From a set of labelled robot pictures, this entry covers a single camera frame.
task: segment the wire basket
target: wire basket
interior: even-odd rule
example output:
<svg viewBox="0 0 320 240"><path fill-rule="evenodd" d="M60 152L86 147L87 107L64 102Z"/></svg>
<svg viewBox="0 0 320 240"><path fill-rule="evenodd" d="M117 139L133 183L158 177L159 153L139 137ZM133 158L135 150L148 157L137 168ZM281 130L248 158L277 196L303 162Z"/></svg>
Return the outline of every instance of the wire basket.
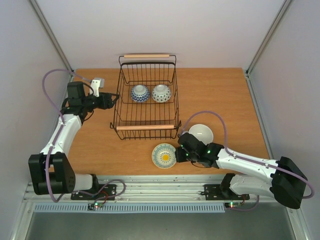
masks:
<svg viewBox="0 0 320 240"><path fill-rule="evenodd" d="M130 61L133 58L169 58L170 60ZM130 54L119 57L120 73L117 86L119 100L114 107L114 129L121 140L174 139L179 121L177 57L169 54ZM167 102L155 102L150 96L145 102L135 102L131 90L135 85L145 85L152 93L157 85L167 85L172 93Z"/></svg>

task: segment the basket handle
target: basket handle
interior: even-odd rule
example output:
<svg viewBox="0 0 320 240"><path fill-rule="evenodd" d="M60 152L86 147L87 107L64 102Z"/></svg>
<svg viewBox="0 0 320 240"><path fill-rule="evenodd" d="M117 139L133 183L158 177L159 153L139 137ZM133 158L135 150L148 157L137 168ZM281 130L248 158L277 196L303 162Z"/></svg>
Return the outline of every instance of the basket handle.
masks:
<svg viewBox="0 0 320 240"><path fill-rule="evenodd" d="M125 54L125 59L142 59L142 58L169 58L170 54Z"/></svg>
<svg viewBox="0 0 320 240"><path fill-rule="evenodd" d="M117 126L117 131L138 131L138 130L170 130L175 129L175 125L141 125L141 126Z"/></svg>

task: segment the wooden surface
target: wooden surface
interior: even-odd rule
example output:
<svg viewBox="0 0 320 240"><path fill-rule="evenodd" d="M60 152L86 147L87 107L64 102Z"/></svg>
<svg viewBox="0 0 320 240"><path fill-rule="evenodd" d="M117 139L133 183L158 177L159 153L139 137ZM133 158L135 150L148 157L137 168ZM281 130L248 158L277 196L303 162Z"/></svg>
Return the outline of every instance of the wooden surface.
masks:
<svg viewBox="0 0 320 240"><path fill-rule="evenodd" d="M240 153L268 158L247 83L240 68L178 68L179 116L182 125L195 112L211 110L222 116L227 127L228 146ZM88 79L104 78L101 92L116 93L119 69L77 69ZM151 160L160 143L178 146L177 139L120 140L110 122L114 109L97 109L76 134L68 159L79 174L97 175L179 175L224 174L225 169L198 168L189 162L169 169L156 167ZM202 114L188 125L205 124L214 134L214 142L223 144L223 127L217 117Z"/></svg>

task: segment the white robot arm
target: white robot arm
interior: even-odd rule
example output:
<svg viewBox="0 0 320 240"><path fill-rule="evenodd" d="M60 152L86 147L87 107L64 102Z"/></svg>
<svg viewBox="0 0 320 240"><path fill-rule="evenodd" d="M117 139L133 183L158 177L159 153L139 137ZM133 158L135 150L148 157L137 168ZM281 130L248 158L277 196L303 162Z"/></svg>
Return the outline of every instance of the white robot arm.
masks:
<svg viewBox="0 0 320 240"><path fill-rule="evenodd" d="M178 163L198 162L203 166L229 169L245 175L227 174L220 185L221 195L253 194L276 199L282 205L300 208L306 188L306 176L287 157L263 159L226 149L223 145L205 145L188 132L179 137L176 148Z"/></svg>
<svg viewBox="0 0 320 240"><path fill-rule="evenodd" d="M48 144L40 154L30 156L28 165L30 169L34 192L38 195L65 194L73 191L88 190L93 187L96 176L94 174L75 174L69 161L68 154L71 144L78 130L86 120L88 113L94 109L110 109L114 106L119 95L99 92L104 85L104 79L95 78L91 81L89 95L85 94L81 81L70 82L67 86L68 106L62 106L57 127Z"/></svg>

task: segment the white backdrop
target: white backdrop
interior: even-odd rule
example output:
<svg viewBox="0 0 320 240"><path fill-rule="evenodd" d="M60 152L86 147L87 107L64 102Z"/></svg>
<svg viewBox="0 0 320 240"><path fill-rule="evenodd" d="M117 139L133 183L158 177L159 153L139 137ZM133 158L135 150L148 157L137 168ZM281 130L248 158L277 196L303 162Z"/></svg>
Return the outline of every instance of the white backdrop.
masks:
<svg viewBox="0 0 320 240"><path fill-rule="evenodd" d="M31 180L28 159L46 145L58 119L41 80L64 65L27 0L0 1L0 32L0 239L7 240ZM48 77L56 104L68 79L65 73Z"/></svg>
<svg viewBox="0 0 320 240"><path fill-rule="evenodd" d="M38 0L71 66L174 53L185 68L246 69L283 0Z"/></svg>
<svg viewBox="0 0 320 240"><path fill-rule="evenodd" d="M314 240L320 236L319 9L319 0L295 0L252 73L274 156L291 158L315 187L301 205Z"/></svg>

